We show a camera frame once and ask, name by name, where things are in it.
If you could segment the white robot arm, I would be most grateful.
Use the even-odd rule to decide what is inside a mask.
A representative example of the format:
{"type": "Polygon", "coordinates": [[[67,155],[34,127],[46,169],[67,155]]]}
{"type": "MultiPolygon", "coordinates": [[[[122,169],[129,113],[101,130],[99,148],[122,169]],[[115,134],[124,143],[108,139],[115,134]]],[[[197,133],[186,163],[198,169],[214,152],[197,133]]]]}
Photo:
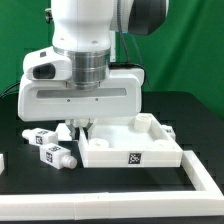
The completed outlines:
{"type": "Polygon", "coordinates": [[[18,116],[75,128],[82,120],[137,115],[144,70],[110,61],[110,33],[149,35],[168,7],[169,0],[51,0],[52,45],[24,58],[18,116]]]}

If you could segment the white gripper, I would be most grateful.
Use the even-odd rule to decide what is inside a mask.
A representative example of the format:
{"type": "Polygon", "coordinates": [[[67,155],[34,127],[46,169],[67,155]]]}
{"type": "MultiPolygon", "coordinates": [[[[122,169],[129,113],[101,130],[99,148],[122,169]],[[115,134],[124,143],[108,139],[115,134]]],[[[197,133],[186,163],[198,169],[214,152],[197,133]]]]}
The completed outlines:
{"type": "Polygon", "coordinates": [[[66,120],[73,140],[77,128],[74,119],[89,119],[83,127],[88,137],[95,118],[128,117],[140,112],[143,81],[144,71],[140,68],[111,70],[93,90],[69,88],[65,81],[22,77],[18,116],[24,121],[66,120]]]}

